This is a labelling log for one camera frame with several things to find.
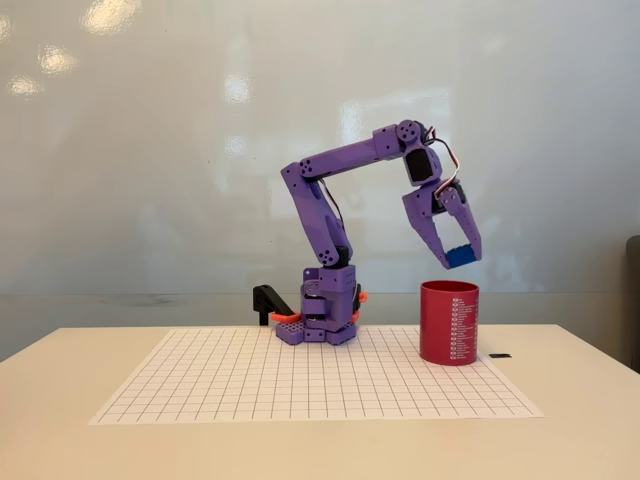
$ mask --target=wire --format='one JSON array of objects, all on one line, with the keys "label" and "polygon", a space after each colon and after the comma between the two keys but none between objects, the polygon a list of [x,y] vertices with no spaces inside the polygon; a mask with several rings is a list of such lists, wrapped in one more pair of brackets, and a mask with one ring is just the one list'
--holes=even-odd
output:
[{"label": "wire", "polygon": [[321,178],[320,180],[318,180],[318,182],[322,184],[322,186],[324,187],[324,191],[327,192],[327,196],[329,197],[329,200],[331,200],[331,203],[333,203],[333,206],[336,207],[336,210],[338,211],[338,216],[340,217],[340,222],[342,223],[342,229],[346,232],[347,229],[344,227],[344,220],[342,218],[342,212],[340,211],[338,202],[336,202],[336,200],[333,198],[333,195],[331,195],[329,188],[327,188],[327,184],[324,183],[324,178]]},{"label": "wire", "polygon": [[458,171],[460,170],[460,160],[458,160],[458,157],[456,157],[455,153],[453,153],[453,150],[451,150],[451,147],[447,145],[447,142],[445,142],[444,140],[436,136],[435,127],[429,127],[429,129],[427,130],[427,133],[425,134],[425,140],[426,140],[425,144],[427,146],[433,145],[436,142],[443,144],[446,147],[447,152],[449,153],[449,157],[451,157],[451,161],[456,166],[456,169],[454,170],[453,175],[451,175],[451,177],[449,177],[448,180],[445,180],[445,182],[436,189],[435,196],[437,198],[440,195],[442,195],[442,192],[444,192],[445,189],[455,181],[456,176],[458,175]]}]

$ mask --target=white wall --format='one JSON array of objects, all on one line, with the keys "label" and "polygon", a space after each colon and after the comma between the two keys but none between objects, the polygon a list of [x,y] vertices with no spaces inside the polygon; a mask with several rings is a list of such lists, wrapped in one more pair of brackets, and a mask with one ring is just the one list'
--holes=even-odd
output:
[{"label": "white wall", "polygon": [[5,0],[0,293],[295,292],[314,258],[280,168],[405,118],[461,158],[485,258],[443,272],[385,162],[328,181],[366,289],[614,292],[638,21],[633,0]]}]

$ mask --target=white table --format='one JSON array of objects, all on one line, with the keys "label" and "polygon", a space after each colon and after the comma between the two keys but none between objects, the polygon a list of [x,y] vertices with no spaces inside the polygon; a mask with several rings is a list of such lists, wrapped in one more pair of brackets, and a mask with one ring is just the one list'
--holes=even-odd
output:
[{"label": "white table", "polygon": [[0,478],[640,478],[640,376],[553,325],[480,327],[546,418],[87,425],[167,330],[62,329],[0,363]]}]

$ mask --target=red cup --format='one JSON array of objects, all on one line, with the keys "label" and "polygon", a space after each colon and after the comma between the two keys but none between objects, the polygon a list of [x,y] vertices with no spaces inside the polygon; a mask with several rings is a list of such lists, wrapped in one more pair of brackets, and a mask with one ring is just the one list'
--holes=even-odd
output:
[{"label": "red cup", "polygon": [[439,365],[469,365],[478,348],[478,287],[438,280],[420,287],[420,356]]}]

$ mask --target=grid paper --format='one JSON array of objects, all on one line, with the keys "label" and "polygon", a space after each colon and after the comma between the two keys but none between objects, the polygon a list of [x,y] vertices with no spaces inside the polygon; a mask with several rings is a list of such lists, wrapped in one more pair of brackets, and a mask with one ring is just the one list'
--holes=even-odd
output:
[{"label": "grid paper", "polygon": [[543,416],[484,355],[435,365],[419,337],[362,326],[337,347],[291,346],[268,327],[173,329],[89,423]]}]

